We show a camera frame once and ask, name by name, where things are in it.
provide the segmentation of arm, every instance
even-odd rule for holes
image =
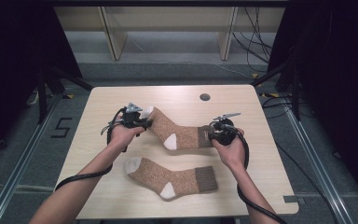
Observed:
[[[245,150],[243,149],[243,144],[240,138],[237,136],[229,146],[222,146],[216,140],[212,140],[212,144],[216,147],[223,164],[225,164],[234,175],[243,195],[251,202],[275,213],[244,168],[243,163],[245,161],[245,156],[247,155],[245,155]],[[252,223],[277,223],[270,217],[254,210],[254,208],[248,205],[246,206]]]
[[[118,125],[110,143],[78,175],[105,170],[144,128],[127,129]],[[83,208],[101,176],[70,182],[51,194],[39,207],[30,223],[71,223]]]

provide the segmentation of sock toe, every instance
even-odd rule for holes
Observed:
[[[169,149],[169,150],[176,150],[177,149],[177,145],[176,145],[176,134],[173,133],[171,134],[163,143],[163,145]]]
[[[127,175],[134,173],[141,165],[141,157],[132,157],[124,162],[124,170]]]
[[[151,105],[151,106],[149,106],[148,108],[142,110],[142,111],[140,112],[140,114],[141,114],[140,119],[148,118],[149,115],[150,115],[150,113],[153,112],[153,109],[154,109],[154,107]]]

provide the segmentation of gray floor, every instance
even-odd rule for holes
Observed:
[[[135,85],[196,85],[196,84],[248,84],[252,74],[263,75],[264,63],[235,43],[231,45],[227,61],[221,61],[214,34],[211,33],[130,33],[119,61],[113,62],[102,33],[67,33],[85,81],[94,86]],[[270,45],[274,34],[263,34]],[[273,93],[277,77],[256,88],[259,93]],[[27,223],[39,204],[53,191],[57,177],[75,135],[84,106],[90,93],[74,84],[62,81],[66,93],[55,107],[40,142],[27,164],[19,185],[9,201],[0,223]],[[268,97],[260,96],[260,103]],[[271,104],[281,100],[270,101]],[[312,116],[307,104],[302,104],[301,125],[307,132],[317,155],[320,157],[334,187],[343,200],[353,223],[358,223],[358,186],[335,151],[318,119]],[[289,107],[274,106],[265,109],[268,125],[275,140],[299,163],[310,179],[320,188],[309,157],[297,137],[288,116]],[[62,118],[62,126],[69,127],[64,138],[51,138],[63,134],[56,130]],[[34,133],[38,120],[37,105],[24,109],[7,135],[7,148],[0,149],[0,192],[11,171],[21,157]],[[332,213],[322,196],[294,163],[280,151],[286,172],[299,202],[299,212],[283,215],[288,223],[334,223]],[[249,223],[248,217],[238,217],[241,223]],[[80,223],[99,223],[98,220]]]

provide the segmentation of hand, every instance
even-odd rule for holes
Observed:
[[[212,140],[213,146],[217,149],[217,152],[220,155],[220,160],[225,164],[230,170],[237,166],[243,167],[245,162],[245,150],[243,148],[243,143],[238,136],[234,138],[228,146],[221,145],[218,141]]]
[[[116,148],[124,150],[136,134],[144,131],[145,129],[143,127],[129,129],[121,124],[118,124],[112,131],[109,145],[113,144]]]

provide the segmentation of white sock toe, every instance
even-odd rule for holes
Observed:
[[[176,196],[175,191],[173,190],[173,185],[171,182],[168,182],[164,189],[159,194],[164,199],[171,199]]]
[[[169,150],[176,150],[177,149],[177,145],[176,145],[176,134],[173,133],[171,134],[163,143],[163,145],[169,149]]]
[[[153,109],[154,109],[154,107],[151,105],[151,106],[149,106],[148,108],[142,110],[142,111],[140,112],[141,115],[139,116],[139,118],[140,118],[140,119],[146,119],[146,118],[148,118],[149,115],[150,115],[150,113],[153,111]]]
[[[135,172],[136,170],[138,170],[139,165],[141,164],[141,160],[142,160],[141,157],[132,157],[127,159],[124,162],[124,170],[126,174],[129,175]]]

